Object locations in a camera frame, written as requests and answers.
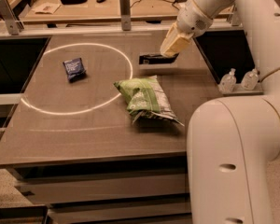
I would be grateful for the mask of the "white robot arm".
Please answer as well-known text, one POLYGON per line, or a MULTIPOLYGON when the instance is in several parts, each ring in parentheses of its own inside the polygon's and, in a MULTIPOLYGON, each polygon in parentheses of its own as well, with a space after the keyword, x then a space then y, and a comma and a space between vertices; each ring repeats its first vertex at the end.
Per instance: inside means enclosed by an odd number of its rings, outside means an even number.
POLYGON ((235 5, 259 71, 261 95, 217 98, 192 115, 187 135, 193 224, 273 224, 266 181, 280 158, 280 7, 274 0, 188 0, 161 45, 178 53, 182 35, 201 35, 235 5))

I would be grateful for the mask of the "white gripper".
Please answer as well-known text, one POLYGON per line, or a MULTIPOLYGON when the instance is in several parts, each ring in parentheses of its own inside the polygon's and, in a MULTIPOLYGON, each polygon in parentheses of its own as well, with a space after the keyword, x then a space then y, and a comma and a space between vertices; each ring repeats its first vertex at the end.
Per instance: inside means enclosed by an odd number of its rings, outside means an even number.
POLYGON ((203 35, 213 20, 200 10, 194 0, 188 0, 179 10, 176 23, 171 25, 161 44, 160 53, 164 57, 173 57, 185 49, 192 39, 191 33, 194 37, 203 35))

